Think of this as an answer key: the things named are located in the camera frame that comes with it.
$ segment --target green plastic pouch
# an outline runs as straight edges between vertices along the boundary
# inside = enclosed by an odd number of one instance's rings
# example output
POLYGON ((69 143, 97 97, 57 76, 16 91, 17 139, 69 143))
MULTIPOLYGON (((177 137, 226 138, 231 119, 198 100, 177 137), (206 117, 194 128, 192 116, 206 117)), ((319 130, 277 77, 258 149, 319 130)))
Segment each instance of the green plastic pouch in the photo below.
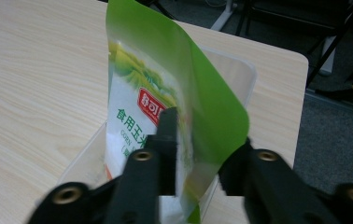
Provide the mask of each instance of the green plastic pouch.
POLYGON ((160 198, 162 223, 199 223, 199 202, 224 161, 247 139, 248 118, 214 66, 176 23, 133 0, 109 0, 106 172, 178 110, 176 197, 160 198))

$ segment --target light wood tabletop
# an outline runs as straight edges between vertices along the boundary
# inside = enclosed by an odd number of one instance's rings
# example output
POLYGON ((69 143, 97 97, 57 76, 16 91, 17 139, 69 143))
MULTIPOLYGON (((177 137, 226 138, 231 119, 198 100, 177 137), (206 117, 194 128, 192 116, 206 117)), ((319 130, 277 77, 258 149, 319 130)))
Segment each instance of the light wood tabletop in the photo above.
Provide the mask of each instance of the light wood tabletop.
MULTIPOLYGON (((106 120, 106 4, 0 0, 0 223, 23 223, 106 120)), ((254 147, 293 164, 304 56, 180 23, 200 46, 248 60, 258 78, 247 107, 254 147)), ((205 223, 241 223, 241 198, 217 189, 205 223)))

